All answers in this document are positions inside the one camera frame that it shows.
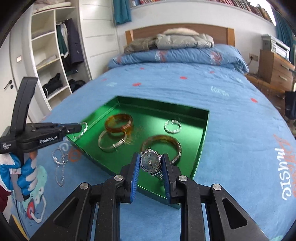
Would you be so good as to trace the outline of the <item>left blue gloved hand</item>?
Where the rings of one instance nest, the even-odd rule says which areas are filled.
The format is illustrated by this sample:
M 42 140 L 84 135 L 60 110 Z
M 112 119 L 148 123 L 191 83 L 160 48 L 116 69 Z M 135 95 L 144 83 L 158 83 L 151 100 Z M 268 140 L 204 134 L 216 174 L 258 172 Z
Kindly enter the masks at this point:
M 14 188 L 11 181 L 11 169 L 20 171 L 17 184 L 24 196 L 29 195 L 37 185 L 37 151 L 29 153 L 29 158 L 21 167 L 21 162 L 14 154 L 1 154 L 1 191 L 9 196 Z

